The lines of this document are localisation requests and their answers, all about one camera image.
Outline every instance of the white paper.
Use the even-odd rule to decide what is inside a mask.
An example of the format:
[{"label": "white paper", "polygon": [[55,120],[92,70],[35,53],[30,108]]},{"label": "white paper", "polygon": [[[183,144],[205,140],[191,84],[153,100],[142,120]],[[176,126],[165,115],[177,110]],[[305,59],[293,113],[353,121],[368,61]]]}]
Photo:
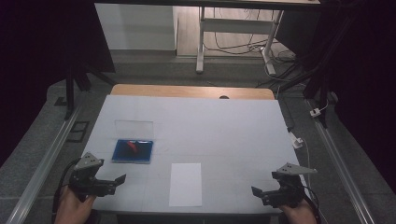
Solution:
[{"label": "white paper", "polygon": [[202,206],[201,163],[172,163],[169,206]]}]

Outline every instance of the wooden board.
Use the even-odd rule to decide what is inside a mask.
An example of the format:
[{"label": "wooden board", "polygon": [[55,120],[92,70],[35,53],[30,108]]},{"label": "wooden board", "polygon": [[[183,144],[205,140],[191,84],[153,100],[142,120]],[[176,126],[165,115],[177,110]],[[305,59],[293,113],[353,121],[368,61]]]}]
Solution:
[{"label": "wooden board", "polygon": [[128,85],[114,86],[112,95],[166,96],[215,98],[228,96],[230,99],[274,100],[274,94],[268,89],[221,88],[221,87],[188,87],[188,86],[153,86]]},{"label": "wooden board", "polygon": [[252,2],[296,3],[296,4],[320,4],[319,0],[248,0]]}]

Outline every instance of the cable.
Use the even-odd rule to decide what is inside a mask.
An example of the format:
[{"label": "cable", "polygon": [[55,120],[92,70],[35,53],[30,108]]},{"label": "cable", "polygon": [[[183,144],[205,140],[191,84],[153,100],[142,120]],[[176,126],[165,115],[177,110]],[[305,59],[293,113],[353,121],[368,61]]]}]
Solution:
[{"label": "cable", "polygon": [[[294,63],[292,64],[290,67],[288,67],[288,69],[286,69],[286,71],[284,71],[281,75],[279,75],[278,78],[283,78],[283,77],[288,77],[294,70],[296,70],[300,65],[298,63]],[[272,83],[268,89],[271,89],[274,85],[276,84],[276,82]]]},{"label": "cable", "polygon": [[327,100],[326,105],[323,108],[321,108],[319,111],[322,111],[322,110],[326,109],[328,105],[329,105],[329,100]]},{"label": "cable", "polygon": [[[310,162],[310,156],[309,156],[308,143],[306,143],[305,139],[303,139],[303,141],[305,142],[305,146],[306,146],[306,154],[307,154],[307,158],[308,158],[308,168],[311,168],[311,162]],[[318,197],[317,197],[317,195],[315,194],[315,192],[312,190],[312,187],[311,187],[311,178],[310,178],[310,176],[311,176],[311,175],[308,175],[308,187],[309,187],[309,189],[310,189],[310,190],[308,190],[308,191],[309,191],[309,194],[311,194],[311,192],[312,192],[313,195],[311,194],[311,197],[314,196],[314,197],[316,198],[316,201],[318,201]],[[323,213],[321,212],[319,206],[318,206],[318,211],[319,211],[319,213],[321,214],[321,216],[324,218],[324,220],[326,221],[326,223],[329,224],[329,222],[327,221],[326,217],[325,217],[325,216],[323,215]]]},{"label": "cable", "polygon": [[[279,76],[282,77],[282,76],[284,76],[287,72],[292,72],[292,71],[295,69],[295,68],[293,68],[293,69],[290,71],[290,69],[291,69],[293,66],[294,66],[294,64],[292,64],[285,72],[283,72],[283,73],[282,73],[281,75],[279,75]],[[268,80],[268,81],[265,81],[265,82],[258,83],[257,86],[256,86],[255,88],[259,88],[260,86],[262,86],[262,85],[264,85],[264,84],[267,84],[267,83],[270,82],[270,81],[272,81],[272,80]]]},{"label": "cable", "polygon": [[52,201],[52,223],[55,222],[55,218],[56,218],[56,214],[58,212],[58,206],[59,206],[59,200],[61,197],[61,189],[63,187],[63,183],[64,183],[64,177],[66,176],[67,172],[69,171],[70,167],[72,167],[73,165],[76,165],[79,160],[81,160],[81,158],[75,159],[73,161],[71,161],[66,168],[64,169],[64,172],[62,173],[61,179],[59,181],[58,184],[58,188],[55,191],[55,194],[53,196],[53,201]]},{"label": "cable", "polygon": [[292,52],[292,51],[291,51],[290,49],[282,50],[282,51],[280,51],[280,52],[277,54],[276,59],[277,59],[277,60],[280,60],[280,61],[283,62],[283,63],[292,63],[292,62],[295,62],[295,61],[296,61],[295,57],[280,57],[280,54],[281,54],[281,53],[284,53],[284,52]]},{"label": "cable", "polygon": [[289,79],[282,79],[282,78],[277,78],[277,77],[271,77],[271,75],[268,73],[268,71],[267,71],[267,64],[269,63],[269,62],[271,62],[271,60],[270,61],[268,61],[268,62],[266,62],[265,63],[265,65],[264,65],[264,72],[265,72],[265,74],[268,76],[268,77],[270,77],[271,79],[274,79],[274,80],[277,80],[277,81],[290,81]]},{"label": "cable", "polygon": [[[219,8],[219,13],[220,13],[220,16],[223,17],[222,14],[221,14],[221,8]],[[261,13],[261,10],[259,9],[259,13],[257,14],[256,20],[259,19],[260,13]],[[213,8],[213,18],[216,18],[216,8],[215,8],[215,7]],[[250,52],[252,51],[252,49],[251,49],[252,47],[253,47],[254,49],[261,47],[261,46],[250,46],[250,45],[255,45],[255,44],[258,44],[258,43],[261,43],[261,42],[264,42],[264,41],[267,40],[267,39],[264,39],[264,40],[261,40],[261,41],[258,41],[258,42],[255,42],[255,43],[251,44],[251,40],[252,40],[253,36],[254,36],[254,35],[251,35],[251,36],[250,36],[250,39],[249,39],[249,41],[248,41],[247,44],[238,45],[238,46],[231,46],[231,47],[221,47],[221,46],[219,45],[219,42],[218,42],[217,32],[215,32],[215,42],[216,42],[216,46],[217,46],[219,49],[237,49],[237,48],[242,48],[242,47],[247,46],[247,47],[249,48],[249,51],[242,52],[242,53],[233,53],[233,52],[230,52],[230,51],[218,50],[218,51],[221,51],[221,52],[224,52],[224,53],[229,53],[229,54],[246,54],[246,53],[250,53]]]},{"label": "cable", "polygon": [[280,64],[283,64],[283,63],[294,63],[294,62],[296,62],[296,59],[295,58],[291,58],[291,60],[284,60],[284,59],[282,59],[282,58],[280,58],[279,57],[279,53],[277,54],[278,56],[276,57],[275,55],[274,55],[274,52],[270,49],[270,58],[271,59],[273,59],[274,60],[274,62],[276,62],[276,63],[280,63]]},{"label": "cable", "polygon": [[252,11],[253,9],[245,9],[244,10],[244,12],[247,12],[248,11],[248,15],[245,17],[245,20],[247,20],[248,18],[250,19],[250,17],[251,17],[251,11]]},{"label": "cable", "polygon": [[[310,189],[308,187],[304,187],[304,188],[308,189],[308,191],[312,192],[315,195],[315,197],[316,197],[316,194],[315,194],[315,192],[312,189]],[[314,217],[315,217],[315,220],[317,221],[317,224],[321,224],[321,219],[320,219],[320,214],[319,214],[319,200],[318,200],[318,198],[316,197],[317,206],[315,206],[315,204],[312,202],[312,200],[306,194],[304,194],[304,199],[308,202],[309,206],[311,206],[312,212],[314,213]]]}]

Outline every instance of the white connector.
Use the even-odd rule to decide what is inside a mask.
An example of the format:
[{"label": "white connector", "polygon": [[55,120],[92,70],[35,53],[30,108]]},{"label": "white connector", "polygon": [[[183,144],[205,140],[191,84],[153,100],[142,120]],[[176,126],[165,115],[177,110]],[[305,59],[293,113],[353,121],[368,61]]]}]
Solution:
[{"label": "white connector", "polygon": [[320,115],[320,110],[318,108],[315,108],[311,111],[309,111],[309,113],[311,113],[312,118],[317,117]]},{"label": "white connector", "polygon": [[303,146],[303,139],[296,138],[296,136],[294,136],[292,132],[289,132],[289,136],[290,136],[291,144],[295,149]]}]

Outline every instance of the robotic arm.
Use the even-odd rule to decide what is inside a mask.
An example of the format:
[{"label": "robotic arm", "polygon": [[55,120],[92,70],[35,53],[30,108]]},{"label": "robotic arm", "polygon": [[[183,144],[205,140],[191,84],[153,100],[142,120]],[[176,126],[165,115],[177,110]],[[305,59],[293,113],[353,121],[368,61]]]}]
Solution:
[{"label": "robotic arm", "polygon": [[271,205],[274,208],[278,208],[280,205],[288,205],[289,207],[295,208],[305,199],[312,207],[315,219],[319,224],[320,215],[318,213],[318,208],[314,205],[312,200],[306,196],[304,191],[305,187],[300,178],[300,175],[312,175],[317,172],[318,171],[315,169],[286,163],[275,172],[272,172],[273,179],[276,179],[279,183],[280,188],[278,190],[262,191],[254,187],[251,187],[251,189],[254,196],[262,199],[263,205]]},{"label": "robotic arm", "polygon": [[125,182],[126,175],[122,175],[114,181],[96,179],[96,173],[103,166],[103,162],[104,160],[98,160],[90,152],[87,152],[74,167],[69,179],[69,188],[82,197],[114,195],[116,187]]}]

